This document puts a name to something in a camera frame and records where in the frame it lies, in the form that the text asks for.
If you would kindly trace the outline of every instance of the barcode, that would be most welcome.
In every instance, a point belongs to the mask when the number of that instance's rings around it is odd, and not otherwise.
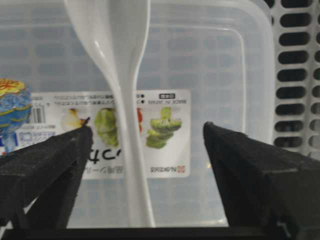
[[[26,122],[28,124],[45,124],[45,107],[42,105],[40,107],[31,108],[30,116]]]

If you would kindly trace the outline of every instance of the vegetable illustration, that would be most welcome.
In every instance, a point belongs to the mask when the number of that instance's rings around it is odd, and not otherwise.
[[[171,119],[171,107],[163,107],[161,109],[161,118],[150,120],[150,126],[147,133],[146,145],[150,148],[161,149],[167,141],[173,137],[174,131],[181,128],[182,121],[180,119]]]
[[[141,108],[137,108],[137,111],[138,111],[138,123],[139,123],[139,130],[140,130],[140,133],[142,133],[142,113],[141,113]]]
[[[100,109],[95,116],[94,124],[104,144],[115,148],[119,145],[116,114],[113,108]]]
[[[67,113],[61,119],[61,127],[65,131],[71,131],[80,128],[84,123],[84,119],[80,119],[77,115],[77,110],[74,108],[68,109]]]

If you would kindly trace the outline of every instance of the product label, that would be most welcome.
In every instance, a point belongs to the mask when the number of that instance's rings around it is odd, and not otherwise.
[[[191,96],[188,90],[140,90],[136,94],[140,139],[148,178],[190,174]],[[16,131],[17,148],[82,126],[93,132],[84,179],[123,178],[120,126],[111,92],[32,94],[29,120]]]

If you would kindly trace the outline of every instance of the green vegetable picture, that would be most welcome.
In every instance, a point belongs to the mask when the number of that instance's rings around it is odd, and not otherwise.
[[[115,110],[113,108],[100,109],[95,116],[94,124],[104,144],[116,148],[119,142]]]
[[[146,145],[150,148],[163,148],[173,137],[174,131],[177,131],[182,125],[180,119],[171,119],[171,107],[163,107],[160,114],[161,118],[151,119],[152,129],[147,131]]]

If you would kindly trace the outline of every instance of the plastic container lid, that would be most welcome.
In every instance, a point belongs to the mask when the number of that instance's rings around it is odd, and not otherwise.
[[[0,77],[34,92],[108,90],[78,41],[63,1],[2,1]],[[191,170],[149,179],[154,216],[163,226],[225,226],[204,146],[206,121],[271,143],[274,43],[262,0],[152,1],[138,89],[191,92]],[[70,227],[126,227],[122,179],[82,181]]]

